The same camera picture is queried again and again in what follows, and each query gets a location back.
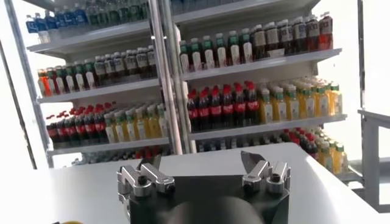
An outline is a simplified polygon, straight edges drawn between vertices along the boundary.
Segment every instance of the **yellow bottle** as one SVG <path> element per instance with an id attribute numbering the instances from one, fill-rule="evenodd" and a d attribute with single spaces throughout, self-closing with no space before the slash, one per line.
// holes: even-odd
<path id="1" fill-rule="evenodd" d="M 271 123 L 273 120 L 273 110 L 272 104 L 269 98 L 269 90 L 262 89 L 261 90 L 261 107 L 260 107 L 260 117 L 262 124 Z"/>
<path id="2" fill-rule="evenodd" d="M 296 87 L 289 85 L 286 95 L 287 119 L 289 121 L 299 119 L 299 101 L 297 99 Z"/>

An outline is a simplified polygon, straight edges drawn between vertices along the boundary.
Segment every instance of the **juice bottle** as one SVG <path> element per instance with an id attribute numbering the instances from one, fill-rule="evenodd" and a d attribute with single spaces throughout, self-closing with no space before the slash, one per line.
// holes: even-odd
<path id="1" fill-rule="evenodd" d="M 296 87 L 289 85 L 287 87 L 287 119 L 289 121 L 299 119 L 299 101 L 297 99 Z"/>

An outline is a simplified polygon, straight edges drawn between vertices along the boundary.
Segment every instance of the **beverage bottle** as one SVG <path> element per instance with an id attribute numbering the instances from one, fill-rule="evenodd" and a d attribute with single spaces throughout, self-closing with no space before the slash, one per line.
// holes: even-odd
<path id="1" fill-rule="evenodd" d="M 187 103 L 187 109 L 188 109 L 188 116 L 190 118 L 191 123 L 191 131 L 199 131 L 200 130 L 200 123 L 199 123 L 199 112 L 196 105 L 196 92 L 195 90 L 188 95 L 188 103 Z"/>
<path id="2" fill-rule="evenodd" d="M 85 72 L 86 72 L 85 77 L 87 78 L 88 86 L 90 87 L 90 89 L 95 89 L 97 86 L 99 86 L 99 84 L 98 84 L 98 78 L 95 71 L 94 62 L 92 59 L 89 58 L 84 60 L 84 64 L 85 64 Z"/>
<path id="3" fill-rule="evenodd" d="M 214 60 L 214 47 L 213 42 L 210 40 L 210 36 L 203 37 L 203 48 L 205 50 L 205 67 L 206 69 L 215 68 L 215 60 Z"/>
<path id="4" fill-rule="evenodd" d="M 68 8 L 63 7 L 63 15 L 65 17 L 66 31 L 64 32 L 65 37 L 73 37 L 77 34 L 77 20 L 74 12 Z"/>
<path id="5" fill-rule="evenodd" d="M 180 64 L 182 65 L 183 73 L 190 72 L 190 54 L 185 40 L 180 42 Z"/>
<path id="6" fill-rule="evenodd" d="M 324 13 L 324 17 L 319 21 L 319 49 L 333 49 L 333 19 L 329 12 Z"/>
<path id="7" fill-rule="evenodd" d="M 89 88 L 88 80 L 85 75 L 85 69 L 82 61 L 75 61 L 74 67 L 76 69 L 76 80 L 80 91 L 85 91 Z"/>
<path id="8" fill-rule="evenodd" d="M 241 33 L 243 42 L 243 63 L 253 62 L 252 43 L 250 42 L 249 29 L 243 29 Z"/>
<path id="9" fill-rule="evenodd" d="M 100 56 L 95 56 L 94 68 L 96 71 L 96 76 L 98 77 L 97 82 L 99 85 L 105 85 L 107 81 L 107 73 L 105 71 L 105 63 Z"/>
<path id="10" fill-rule="evenodd" d="M 213 121 L 213 128 L 222 128 L 222 107 L 221 100 L 218 93 L 218 88 L 213 89 L 211 100 L 211 119 Z"/>
<path id="11" fill-rule="evenodd" d="M 237 32 L 235 30 L 229 32 L 227 48 L 228 48 L 228 58 L 230 61 L 230 65 L 239 65 L 240 52 L 238 46 Z"/>
<path id="12" fill-rule="evenodd" d="M 203 70 L 203 50 L 202 45 L 199 43 L 197 38 L 191 39 L 191 51 L 192 51 L 192 59 L 194 63 L 194 71 Z"/>
<path id="13" fill-rule="evenodd" d="M 120 81 L 121 78 L 128 76 L 124 60 L 119 52 L 114 53 L 114 65 L 115 71 L 118 74 L 118 81 Z"/>
<path id="14" fill-rule="evenodd" d="M 309 16 L 307 27 L 307 45 L 309 51 L 316 51 L 319 49 L 319 23 L 317 17 Z"/>
<path id="15" fill-rule="evenodd" d="M 273 51 L 279 48 L 278 29 L 275 26 L 275 22 L 270 22 L 264 26 L 266 33 L 266 51 Z"/>
<path id="16" fill-rule="evenodd" d="M 266 35 L 261 24 L 255 26 L 253 36 L 253 54 L 256 60 L 268 57 L 266 52 Z"/>
<path id="17" fill-rule="evenodd" d="M 116 82 L 118 78 L 118 74 L 115 71 L 114 60 L 111 58 L 110 54 L 106 54 L 104 57 L 105 57 L 105 61 L 104 61 L 105 71 L 107 73 L 107 82 L 109 83 Z"/>
<path id="18" fill-rule="evenodd" d="M 127 130 L 126 115 L 123 111 L 118 111 L 114 114 L 116 119 L 116 132 L 119 142 L 130 141 L 129 131 Z"/>
<path id="19" fill-rule="evenodd" d="M 38 39 L 38 27 L 35 23 L 34 19 L 31 18 L 30 15 L 27 15 L 27 21 L 26 21 L 27 31 L 29 32 L 30 36 L 34 37 L 34 39 Z"/>
<path id="20" fill-rule="evenodd" d="M 52 67 L 46 68 L 48 74 L 48 84 L 52 95 L 60 94 L 59 87 L 57 86 L 57 74 Z"/>
<path id="21" fill-rule="evenodd" d="M 139 47 L 136 50 L 136 62 L 140 69 L 141 79 L 147 79 L 149 77 L 149 65 L 147 64 L 147 55 L 143 47 Z"/>
<path id="22" fill-rule="evenodd" d="M 156 66 L 156 61 L 155 61 L 155 57 L 154 57 L 153 45 L 149 45 L 149 47 L 148 47 L 147 61 L 149 63 L 149 67 L 151 70 L 151 77 L 157 78 L 157 66 Z"/>
<path id="23" fill-rule="evenodd" d="M 40 40 L 40 43 L 49 43 L 50 42 L 50 37 L 49 37 L 49 32 L 48 28 L 46 26 L 46 21 L 41 18 L 41 15 L 39 13 L 35 14 L 35 24 L 38 29 L 38 37 Z"/>
<path id="24" fill-rule="evenodd" d="M 307 51 L 307 35 L 306 35 L 306 25 L 303 23 L 302 16 L 297 17 L 294 20 L 294 46 L 295 53 L 302 53 Z"/>
<path id="25" fill-rule="evenodd" d="M 222 33 L 217 33 L 215 35 L 215 39 L 217 43 L 218 65 L 220 68 L 223 68 L 227 66 L 227 55 L 226 55 L 224 35 Z"/>
<path id="26" fill-rule="evenodd" d="M 236 117 L 236 126 L 243 127 L 245 125 L 245 112 L 246 112 L 246 103 L 244 100 L 243 87 L 240 84 L 235 86 L 235 117 Z"/>
<path id="27" fill-rule="evenodd" d="M 297 120 L 299 119 L 299 101 L 297 99 L 296 87 L 293 85 L 289 85 L 287 87 L 287 119 Z"/>
<path id="28" fill-rule="evenodd" d="M 48 33 L 51 41 L 56 41 L 61 39 L 59 28 L 57 27 L 57 23 L 55 18 L 50 15 L 50 11 L 44 11 L 44 20 L 46 22 L 46 26 L 48 28 Z"/>
<path id="29" fill-rule="evenodd" d="M 158 124 L 160 125 L 161 136 L 168 137 L 168 126 L 165 118 L 164 105 L 161 103 L 157 106 L 158 110 Z"/>
<path id="30" fill-rule="evenodd" d="M 119 15 L 118 6 L 116 5 L 115 0 L 108 0 L 106 7 L 108 9 L 108 20 L 110 21 L 110 26 L 120 24 L 121 17 Z"/>
<path id="31" fill-rule="evenodd" d="M 105 120 L 105 132 L 107 134 L 107 138 L 109 143 L 118 142 L 118 134 L 116 133 L 115 122 L 113 120 L 113 116 L 111 113 L 107 113 L 104 115 Z"/>
<path id="32" fill-rule="evenodd" d="M 291 55 L 293 51 L 293 28 L 289 25 L 288 20 L 280 21 L 280 48 L 285 49 L 285 55 Z"/>

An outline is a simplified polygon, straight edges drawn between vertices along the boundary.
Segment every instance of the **bottle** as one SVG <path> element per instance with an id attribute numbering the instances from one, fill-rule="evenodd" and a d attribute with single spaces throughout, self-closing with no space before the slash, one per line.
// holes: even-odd
<path id="1" fill-rule="evenodd" d="M 252 53 L 252 43 L 250 42 L 249 29 L 245 28 L 241 31 L 242 33 L 242 42 L 243 42 L 243 50 L 242 57 L 243 63 L 253 62 L 253 53 Z"/>
<path id="2" fill-rule="evenodd" d="M 228 58 L 230 60 L 230 65 L 239 65 L 240 52 L 238 46 L 237 32 L 235 30 L 229 32 L 227 48 L 228 48 L 228 55 L 229 55 Z"/>
<path id="3" fill-rule="evenodd" d="M 329 12 L 324 13 L 324 17 L 319 21 L 319 49 L 333 49 L 333 19 Z"/>
<path id="4" fill-rule="evenodd" d="M 50 42 L 50 37 L 49 37 L 49 32 L 48 28 L 46 27 L 46 21 L 41 18 L 41 15 L 39 13 L 35 14 L 35 24 L 38 29 L 38 37 L 40 40 L 40 43 L 49 43 Z"/>
<path id="5" fill-rule="evenodd" d="M 293 54 L 293 28 L 289 25 L 288 20 L 280 21 L 280 44 L 285 49 L 285 55 Z"/>
<path id="6" fill-rule="evenodd" d="M 268 56 L 266 53 L 266 36 L 263 26 L 261 24 L 255 26 L 253 32 L 253 54 L 256 60 L 260 60 Z"/>
<path id="7" fill-rule="evenodd" d="M 147 51 L 147 62 L 150 67 L 151 77 L 157 78 L 157 66 L 156 61 L 154 57 L 154 48 L 153 45 L 149 45 L 148 51 Z"/>
<path id="8" fill-rule="evenodd" d="M 287 87 L 287 119 L 297 120 L 299 119 L 299 101 L 297 99 L 296 87 L 293 85 L 289 85 Z"/>
<path id="9" fill-rule="evenodd" d="M 203 70 L 203 58 L 202 58 L 202 45 L 199 43 L 197 38 L 191 39 L 191 51 L 192 51 L 192 59 L 194 63 L 194 71 Z"/>
<path id="10" fill-rule="evenodd" d="M 309 51 L 317 51 L 319 49 L 319 23 L 317 17 L 309 16 L 307 27 L 307 45 Z"/>
<path id="11" fill-rule="evenodd" d="M 185 40 L 180 41 L 180 64 L 182 65 L 183 73 L 190 72 L 190 58 Z"/>
<path id="12" fill-rule="evenodd" d="M 295 53 L 303 53 L 307 51 L 307 36 L 306 25 L 303 23 L 302 16 L 294 20 L 294 46 Z"/>
<path id="13" fill-rule="evenodd" d="M 107 73 L 107 82 L 112 83 L 116 82 L 118 79 L 118 74 L 115 71 L 114 60 L 111 58 L 110 54 L 106 54 L 104 61 L 105 71 Z"/>
<path id="14" fill-rule="evenodd" d="M 136 62 L 140 69 L 141 79 L 147 79 L 149 77 L 149 65 L 147 64 L 147 55 L 143 47 L 139 47 L 136 50 Z"/>

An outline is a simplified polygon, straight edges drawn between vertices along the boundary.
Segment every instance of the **refrigerator shelf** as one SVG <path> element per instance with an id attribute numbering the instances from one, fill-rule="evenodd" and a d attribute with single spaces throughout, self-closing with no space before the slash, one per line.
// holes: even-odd
<path id="1" fill-rule="evenodd" d="M 46 151 L 46 154 L 48 156 L 54 156 L 54 155 L 64 155 L 70 153 L 91 153 L 91 152 L 131 149 L 131 148 L 139 148 L 139 147 L 146 147 L 146 146 L 153 146 L 153 145 L 166 145 L 166 144 L 169 144 L 168 138 L 155 138 L 155 139 L 146 139 L 146 140 L 139 140 L 133 142 L 96 144 L 96 145 L 80 146 L 80 147 L 73 147 L 73 148 L 66 148 L 66 149 L 48 150 Z"/>
<path id="2" fill-rule="evenodd" d="M 232 75 L 239 74 L 242 72 L 256 71 L 264 68 L 278 67 L 284 65 L 291 65 L 296 63 L 302 63 L 306 61 L 319 62 L 333 56 L 339 55 L 342 51 L 341 48 L 326 50 L 326 51 L 316 51 L 305 54 L 292 55 L 287 57 L 280 58 L 271 58 L 261 61 L 255 61 L 248 64 L 241 64 L 235 66 L 229 66 L 224 68 L 214 68 L 209 70 L 204 70 L 200 72 L 191 72 L 186 73 L 182 76 L 183 81 L 196 80 L 196 79 L 205 79 L 220 75 Z"/>
<path id="3" fill-rule="evenodd" d="M 222 138 L 237 135 L 249 135 L 255 133 L 262 133 L 267 131 L 276 131 L 286 128 L 296 127 L 307 127 L 312 125 L 320 125 L 324 123 L 331 123 L 337 121 L 344 121 L 347 118 L 346 114 L 339 114 L 327 117 L 313 117 L 295 121 L 275 122 L 271 124 L 261 124 L 242 128 L 230 128 L 224 130 L 212 130 L 201 133 L 192 133 L 189 135 L 190 140 L 201 140 L 201 139 L 213 139 Z"/>

